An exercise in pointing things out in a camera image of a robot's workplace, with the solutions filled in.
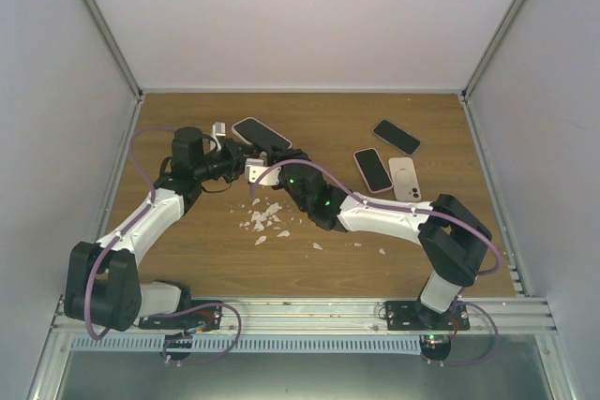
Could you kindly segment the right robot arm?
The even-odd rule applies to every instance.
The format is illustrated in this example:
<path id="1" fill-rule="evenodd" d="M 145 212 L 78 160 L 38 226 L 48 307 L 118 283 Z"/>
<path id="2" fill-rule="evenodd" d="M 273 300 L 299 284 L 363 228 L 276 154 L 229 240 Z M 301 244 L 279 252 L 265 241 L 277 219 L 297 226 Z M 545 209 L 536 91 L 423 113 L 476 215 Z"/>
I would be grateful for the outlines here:
<path id="1" fill-rule="evenodd" d="M 420 245 L 432 266 L 414 307 L 416 321 L 435 330 L 462 291 L 500 269 L 490 231 L 460 201 L 441 194 L 433 202 L 379 200 L 351 191 L 301 150 L 267 155 L 279 170 L 277 188 L 324 230 L 371 232 Z"/>

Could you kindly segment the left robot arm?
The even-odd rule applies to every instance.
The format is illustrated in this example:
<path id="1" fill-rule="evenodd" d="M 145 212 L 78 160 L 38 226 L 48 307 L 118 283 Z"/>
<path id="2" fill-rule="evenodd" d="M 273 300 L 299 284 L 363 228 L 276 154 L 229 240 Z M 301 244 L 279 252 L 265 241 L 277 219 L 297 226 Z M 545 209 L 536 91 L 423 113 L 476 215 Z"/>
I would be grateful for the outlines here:
<path id="1" fill-rule="evenodd" d="M 173 132 L 172 149 L 137 209 L 113 231 L 71 250 L 64 312 L 85 324 L 94 340 L 128 330 L 138 319 L 159 317 L 174 329 L 189 325 L 188 287 L 169 281 L 143 284 L 138 267 L 159 237 L 179 221 L 204 191 L 204 183 L 231 183 L 257 156 L 256 146 L 212 136 L 197 127 Z"/>

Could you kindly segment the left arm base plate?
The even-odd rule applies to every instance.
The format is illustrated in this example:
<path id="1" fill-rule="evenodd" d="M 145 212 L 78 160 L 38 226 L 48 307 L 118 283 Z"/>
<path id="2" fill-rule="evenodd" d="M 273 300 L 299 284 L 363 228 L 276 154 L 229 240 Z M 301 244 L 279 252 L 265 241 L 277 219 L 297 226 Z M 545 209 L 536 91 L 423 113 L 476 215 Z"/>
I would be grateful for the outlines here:
<path id="1" fill-rule="evenodd" d="M 169 330 L 177 332 L 218 330 L 221 321 L 221 301 L 218 300 L 192 300 L 190 305 L 179 306 L 178 312 L 194 308 L 193 312 L 177 317 L 141 318 L 138 327 L 142 330 Z"/>

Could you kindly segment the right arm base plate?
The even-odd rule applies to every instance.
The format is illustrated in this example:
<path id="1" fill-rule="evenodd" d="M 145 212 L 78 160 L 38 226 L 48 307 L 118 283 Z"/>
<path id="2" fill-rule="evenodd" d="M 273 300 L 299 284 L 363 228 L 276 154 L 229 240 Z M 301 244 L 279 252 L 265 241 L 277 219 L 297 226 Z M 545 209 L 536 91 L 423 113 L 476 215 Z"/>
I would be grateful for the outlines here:
<path id="1" fill-rule="evenodd" d="M 389 331 L 468 331 L 469 315 L 464 306 L 450 307 L 444 313 L 435 312 L 416 300 L 386 301 L 382 317 Z"/>

